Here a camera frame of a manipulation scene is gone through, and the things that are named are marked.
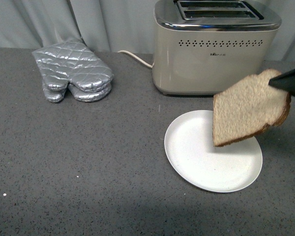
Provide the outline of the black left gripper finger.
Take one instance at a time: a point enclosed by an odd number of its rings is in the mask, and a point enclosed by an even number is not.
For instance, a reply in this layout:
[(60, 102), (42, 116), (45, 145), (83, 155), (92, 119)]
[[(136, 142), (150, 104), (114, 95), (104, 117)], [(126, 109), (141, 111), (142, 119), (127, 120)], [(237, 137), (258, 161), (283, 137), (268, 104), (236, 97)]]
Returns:
[(270, 79), (268, 85), (289, 92), (295, 97), (295, 69)]

